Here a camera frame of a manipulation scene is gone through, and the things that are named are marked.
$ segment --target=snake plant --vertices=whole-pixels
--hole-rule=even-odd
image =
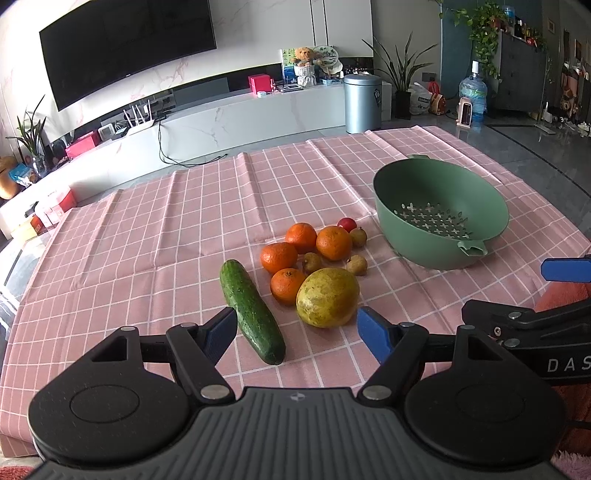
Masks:
[[[19,117],[17,117],[18,122],[18,132],[21,134],[20,137],[6,137],[9,140],[16,140],[23,144],[23,146],[31,152],[34,157],[38,157],[40,154],[43,154],[43,151],[39,150],[43,148],[43,142],[41,140],[41,133],[43,133],[43,128],[45,127],[45,121],[47,117],[43,120],[38,120],[35,123],[35,113],[37,113],[37,109],[41,102],[45,98],[45,95],[39,100],[39,103],[35,107],[32,113],[25,111],[25,114],[22,117],[22,122]]]
[[[410,88],[410,84],[413,80],[413,75],[415,74],[415,72],[417,70],[422,69],[424,67],[428,67],[429,65],[433,65],[433,62],[417,64],[417,60],[421,55],[423,55],[423,53],[426,53],[429,50],[431,50],[432,48],[437,47],[437,44],[435,43],[435,45],[431,45],[430,47],[425,48],[425,50],[423,50],[420,53],[415,52],[414,54],[412,54],[409,57],[408,56],[408,48],[410,46],[410,42],[412,39],[413,39],[413,33],[411,32],[411,34],[408,36],[408,41],[407,41],[406,47],[404,49],[404,60],[400,57],[400,53],[398,53],[398,47],[396,47],[396,57],[397,57],[397,64],[396,65],[392,61],[392,58],[390,57],[388,51],[385,49],[385,47],[379,42],[379,40],[376,37],[374,37],[374,42],[377,43],[377,45],[380,46],[381,50],[384,51],[388,60],[386,60],[383,57],[379,48],[374,47],[373,45],[371,45],[368,42],[366,42],[365,40],[363,40],[363,43],[365,43],[369,48],[371,48],[374,51],[374,53],[380,59],[382,59],[382,61],[386,64],[386,67],[388,68],[388,71],[381,70],[381,69],[374,69],[374,70],[378,70],[380,72],[384,72],[385,74],[387,74],[392,79],[392,82],[394,83],[396,90],[398,90],[399,92],[406,92]]]

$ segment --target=tv stand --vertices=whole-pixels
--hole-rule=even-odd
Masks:
[[[194,161],[228,148],[344,124],[342,84],[262,98],[246,93],[171,114],[162,120],[162,148],[171,158]],[[31,205],[61,186],[70,186],[81,202],[166,166],[159,156],[157,125],[106,141],[2,205],[0,229],[10,238]]]

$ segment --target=red box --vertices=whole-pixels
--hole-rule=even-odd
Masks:
[[[35,207],[35,215],[39,217],[43,225],[51,227],[60,223],[61,217],[71,208],[77,205],[74,193],[70,187],[54,192],[41,200]]]
[[[100,135],[95,130],[94,132],[90,132],[89,134],[80,137],[76,140],[72,145],[66,148],[66,153],[70,158],[76,158],[79,155],[82,155],[89,150],[95,148],[98,144],[100,144]]]
[[[248,77],[248,85],[251,86],[251,92],[256,95],[257,92],[271,93],[271,77],[266,73],[260,75],[250,75]]]

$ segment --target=pink box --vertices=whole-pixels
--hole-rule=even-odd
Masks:
[[[248,77],[248,85],[251,86],[251,92],[256,95],[257,92],[271,93],[271,77],[266,73],[260,75],[250,75]]]
[[[66,153],[70,158],[76,158],[89,150],[92,150],[100,143],[100,135],[95,130],[89,134],[80,137],[76,142],[66,148]]]

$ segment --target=water dispenser bottle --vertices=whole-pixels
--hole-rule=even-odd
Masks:
[[[460,83],[460,98],[468,97],[472,101],[472,122],[482,122],[486,111],[488,87],[479,75],[480,63],[472,62],[472,74]]]

